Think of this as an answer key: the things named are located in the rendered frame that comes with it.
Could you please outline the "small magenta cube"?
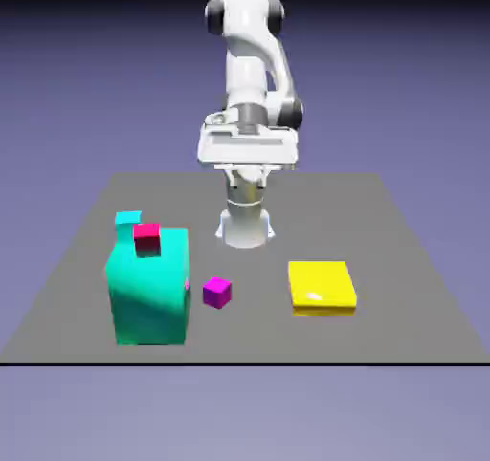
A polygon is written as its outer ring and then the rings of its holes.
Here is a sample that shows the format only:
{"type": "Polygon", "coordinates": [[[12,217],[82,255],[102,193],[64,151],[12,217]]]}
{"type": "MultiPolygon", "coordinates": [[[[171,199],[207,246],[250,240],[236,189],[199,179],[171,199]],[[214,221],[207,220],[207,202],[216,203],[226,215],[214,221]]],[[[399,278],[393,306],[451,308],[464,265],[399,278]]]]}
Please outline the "small magenta cube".
{"type": "Polygon", "coordinates": [[[202,290],[203,303],[214,309],[222,309],[232,299],[232,282],[219,276],[205,282],[202,290]]]}

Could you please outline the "small red cube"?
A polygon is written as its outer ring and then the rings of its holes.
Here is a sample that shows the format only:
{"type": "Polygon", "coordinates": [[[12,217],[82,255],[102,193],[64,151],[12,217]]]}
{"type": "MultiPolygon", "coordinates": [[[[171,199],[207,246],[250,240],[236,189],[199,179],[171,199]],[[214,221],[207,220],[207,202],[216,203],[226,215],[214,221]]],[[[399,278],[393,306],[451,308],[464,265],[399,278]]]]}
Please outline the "small red cube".
{"type": "Polygon", "coordinates": [[[161,253],[160,225],[142,223],[134,226],[133,240],[138,257],[159,256],[161,253]]]}

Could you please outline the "small cyan cube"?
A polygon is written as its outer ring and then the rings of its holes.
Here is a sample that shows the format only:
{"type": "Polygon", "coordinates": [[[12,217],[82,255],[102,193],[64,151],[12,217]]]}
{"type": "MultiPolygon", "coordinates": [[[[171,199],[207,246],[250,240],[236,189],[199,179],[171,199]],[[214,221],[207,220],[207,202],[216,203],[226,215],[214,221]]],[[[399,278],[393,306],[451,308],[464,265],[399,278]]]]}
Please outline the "small cyan cube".
{"type": "Polygon", "coordinates": [[[117,211],[115,214],[116,242],[131,242],[134,239],[134,227],[142,222],[140,210],[117,211]]]}

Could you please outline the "large yellow box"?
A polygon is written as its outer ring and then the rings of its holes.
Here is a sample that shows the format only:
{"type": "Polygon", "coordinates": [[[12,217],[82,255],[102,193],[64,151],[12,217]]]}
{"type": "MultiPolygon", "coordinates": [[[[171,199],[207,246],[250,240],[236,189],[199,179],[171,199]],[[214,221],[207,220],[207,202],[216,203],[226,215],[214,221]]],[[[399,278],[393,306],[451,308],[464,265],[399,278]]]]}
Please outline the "large yellow box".
{"type": "Polygon", "coordinates": [[[357,295],[344,261],[290,261],[288,283],[295,316],[348,316],[357,295]]]}

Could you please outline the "large teal box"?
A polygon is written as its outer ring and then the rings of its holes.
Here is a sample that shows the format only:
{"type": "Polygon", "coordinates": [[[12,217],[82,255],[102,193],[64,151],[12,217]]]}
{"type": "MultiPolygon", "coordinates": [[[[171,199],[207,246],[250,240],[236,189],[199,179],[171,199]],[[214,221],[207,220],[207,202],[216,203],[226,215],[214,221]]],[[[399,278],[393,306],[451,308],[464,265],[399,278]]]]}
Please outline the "large teal box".
{"type": "Polygon", "coordinates": [[[190,308],[189,231],[160,228],[160,248],[138,252],[118,230],[105,264],[117,345],[182,345],[190,308]]]}

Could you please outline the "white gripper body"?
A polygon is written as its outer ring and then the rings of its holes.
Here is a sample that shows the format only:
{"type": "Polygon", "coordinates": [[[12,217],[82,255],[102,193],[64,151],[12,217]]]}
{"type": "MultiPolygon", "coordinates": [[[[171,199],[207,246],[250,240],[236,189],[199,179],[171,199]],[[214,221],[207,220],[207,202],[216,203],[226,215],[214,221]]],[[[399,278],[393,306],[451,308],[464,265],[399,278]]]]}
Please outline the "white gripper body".
{"type": "Polygon", "coordinates": [[[242,134],[236,124],[204,124],[197,159],[216,167],[264,165],[291,168],[299,157],[298,132],[259,125],[255,134],[242,134]]]}

